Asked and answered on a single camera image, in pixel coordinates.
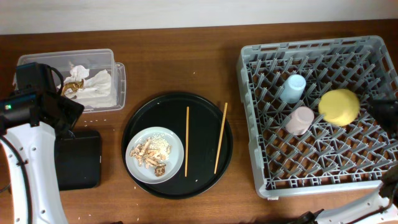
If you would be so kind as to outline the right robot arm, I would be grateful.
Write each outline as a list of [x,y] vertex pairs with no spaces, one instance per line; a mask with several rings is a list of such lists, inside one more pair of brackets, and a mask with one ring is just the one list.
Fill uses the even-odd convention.
[[[368,112],[392,137],[397,137],[397,100],[371,100]],[[383,223],[397,220],[397,166],[383,174],[381,184],[371,194],[340,208],[307,212],[293,224]]]

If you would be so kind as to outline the yellow bowl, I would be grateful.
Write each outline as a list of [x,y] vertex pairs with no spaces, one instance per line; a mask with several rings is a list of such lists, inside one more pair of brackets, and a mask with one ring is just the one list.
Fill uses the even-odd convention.
[[326,92],[318,104],[323,119],[335,126],[346,126],[359,115],[360,102],[355,93],[347,89]]

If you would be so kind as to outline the blue cup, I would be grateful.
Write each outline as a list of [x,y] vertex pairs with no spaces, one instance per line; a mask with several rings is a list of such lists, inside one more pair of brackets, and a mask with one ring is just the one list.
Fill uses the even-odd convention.
[[286,103],[297,103],[306,87],[306,80],[303,76],[291,75],[284,82],[283,91],[279,98]]

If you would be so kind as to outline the gold snack wrapper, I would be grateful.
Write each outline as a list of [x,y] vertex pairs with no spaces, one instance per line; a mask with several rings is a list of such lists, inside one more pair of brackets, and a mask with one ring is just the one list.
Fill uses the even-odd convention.
[[82,89],[84,86],[84,80],[78,81],[78,82],[70,82],[70,83],[66,83],[63,85],[62,88],[62,96],[65,96],[65,92],[68,90],[71,90],[72,93],[77,92],[79,89]]

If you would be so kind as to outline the white tissue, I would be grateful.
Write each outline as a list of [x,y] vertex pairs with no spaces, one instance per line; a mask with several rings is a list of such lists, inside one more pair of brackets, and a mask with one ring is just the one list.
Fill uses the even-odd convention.
[[107,70],[98,72],[85,81],[85,88],[79,89],[72,98],[84,106],[107,108],[116,105],[116,95],[112,90],[111,75]]
[[70,82],[78,82],[84,80],[84,86],[82,89],[85,88],[85,81],[90,74],[90,70],[85,68],[82,65],[77,65],[70,70],[70,76],[66,77],[63,81],[63,84],[70,83]]

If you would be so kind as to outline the pink cup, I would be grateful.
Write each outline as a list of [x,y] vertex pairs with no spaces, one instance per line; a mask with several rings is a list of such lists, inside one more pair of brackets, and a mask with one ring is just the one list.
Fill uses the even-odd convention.
[[289,114],[289,122],[286,124],[286,130],[293,135],[301,136],[312,125],[315,118],[314,112],[306,107],[301,106]]

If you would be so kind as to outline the wooden chopstick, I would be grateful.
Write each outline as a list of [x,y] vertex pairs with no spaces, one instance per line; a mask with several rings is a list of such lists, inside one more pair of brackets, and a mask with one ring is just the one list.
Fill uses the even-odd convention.
[[186,108],[186,130],[185,130],[185,172],[184,176],[187,177],[188,173],[188,150],[189,150],[189,119],[190,108]]
[[220,135],[219,135],[219,140],[218,140],[218,147],[217,147],[217,152],[216,152],[215,166],[214,166],[214,171],[213,171],[214,175],[217,173],[217,169],[218,169],[218,163],[219,163],[219,158],[220,158],[220,152],[221,152],[221,145],[222,145],[222,139],[223,139],[223,133],[224,133],[224,126],[225,126],[225,121],[226,121],[227,109],[228,109],[228,103],[226,102],[224,104],[223,117],[222,117],[221,126],[220,126]]

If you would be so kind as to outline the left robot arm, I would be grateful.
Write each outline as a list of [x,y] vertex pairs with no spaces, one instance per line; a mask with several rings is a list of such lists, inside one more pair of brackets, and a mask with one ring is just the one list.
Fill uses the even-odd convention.
[[55,141],[70,134],[84,106],[62,96],[47,64],[16,68],[16,89],[1,100],[1,146],[7,157],[14,223],[66,223],[55,168]]

